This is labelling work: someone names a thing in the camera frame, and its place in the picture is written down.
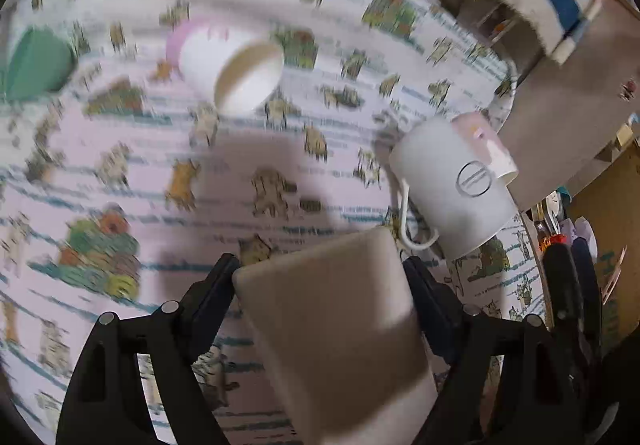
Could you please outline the beige square cup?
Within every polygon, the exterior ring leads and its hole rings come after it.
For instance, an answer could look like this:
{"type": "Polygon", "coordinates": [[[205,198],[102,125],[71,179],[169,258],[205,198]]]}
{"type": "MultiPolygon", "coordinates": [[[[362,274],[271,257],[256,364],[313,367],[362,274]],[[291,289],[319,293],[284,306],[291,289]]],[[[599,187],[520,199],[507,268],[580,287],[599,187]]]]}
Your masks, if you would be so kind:
{"type": "Polygon", "coordinates": [[[385,227],[233,275],[267,377],[306,444],[410,444],[436,387],[385,227]]]}

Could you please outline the green cup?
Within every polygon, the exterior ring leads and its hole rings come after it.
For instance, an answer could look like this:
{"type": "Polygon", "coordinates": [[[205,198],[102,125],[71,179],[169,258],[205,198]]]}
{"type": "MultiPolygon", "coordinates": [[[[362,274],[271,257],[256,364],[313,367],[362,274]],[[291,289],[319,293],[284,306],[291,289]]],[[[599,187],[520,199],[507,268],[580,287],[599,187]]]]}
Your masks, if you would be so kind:
{"type": "Polygon", "coordinates": [[[3,75],[7,101],[26,101],[54,93],[76,67],[72,46],[49,28],[28,28],[17,42],[3,75]]]}

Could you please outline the pink white cup left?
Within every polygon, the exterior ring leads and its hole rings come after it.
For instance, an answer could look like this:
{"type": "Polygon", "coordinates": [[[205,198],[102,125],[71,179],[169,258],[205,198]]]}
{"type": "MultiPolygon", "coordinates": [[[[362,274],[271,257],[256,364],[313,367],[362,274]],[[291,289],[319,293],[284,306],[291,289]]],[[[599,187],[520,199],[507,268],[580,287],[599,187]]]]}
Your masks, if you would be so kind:
{"type": "Polygon", "coordinates": [[[223,116],[245,116],[278,87],[284,50],[269,28],[237,15],[186,20],[166,42],[166,60],[223,116]]]}

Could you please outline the wooden shelf unit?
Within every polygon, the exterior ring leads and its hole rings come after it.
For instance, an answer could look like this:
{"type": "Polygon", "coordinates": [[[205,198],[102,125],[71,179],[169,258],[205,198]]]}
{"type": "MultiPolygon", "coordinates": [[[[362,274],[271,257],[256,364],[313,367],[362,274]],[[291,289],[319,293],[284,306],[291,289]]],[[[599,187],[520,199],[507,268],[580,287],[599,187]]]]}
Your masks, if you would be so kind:
{"type": "Polygon", "coordinates": [[[639,15],[622,0],[604,0],[573,55],[559,66],[549,59],[526,76],[500,137],[520,174],[509,189],[526,211],[564,186],[570,217],[585,217],[597,238],[602,279],[625,254],[623,276],[603,312],[609,350],[639,320],[639,149],[612,144],[639,110],[639,15]],[[636,97],[620,99],[620,86],[638,83],[636,97]]]}

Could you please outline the pink character sticker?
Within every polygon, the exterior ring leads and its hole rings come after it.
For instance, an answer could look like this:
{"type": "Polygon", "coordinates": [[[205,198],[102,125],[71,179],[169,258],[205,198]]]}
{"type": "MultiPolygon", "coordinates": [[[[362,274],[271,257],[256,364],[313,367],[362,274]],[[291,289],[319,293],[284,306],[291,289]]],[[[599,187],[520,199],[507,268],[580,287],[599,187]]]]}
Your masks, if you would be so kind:
{"type": "Polygon", "coordinates": [[[636,97],[637,90],[638,83],[636,80],[629,79],[620,86],[620,93],[618,93],[618,96],[620,96],[620,99],[623,99],[624,101],[631,101],[636,97]]]}

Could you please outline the cat print bedsheet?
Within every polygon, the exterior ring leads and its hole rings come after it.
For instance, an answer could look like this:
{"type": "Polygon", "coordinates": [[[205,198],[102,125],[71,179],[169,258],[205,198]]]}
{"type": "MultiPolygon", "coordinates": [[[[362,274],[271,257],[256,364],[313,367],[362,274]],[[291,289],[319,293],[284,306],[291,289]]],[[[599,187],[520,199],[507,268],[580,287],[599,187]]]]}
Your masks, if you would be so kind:
{"type": "Polygon", "coordinates": [[[439,0],[6,0],[1,12],[1,369],[53,443],[96,318],[152,313],[220,254],[244,263],[376,226],[400,231],[388,153],[409,128],[513,104],[511,61],[439,0]],[[282,80],[223,116],[166,60],[186,20],[265,23],[282,80]],[[7,101],[28,28],[66,41],[54,93],[7,101]]]}

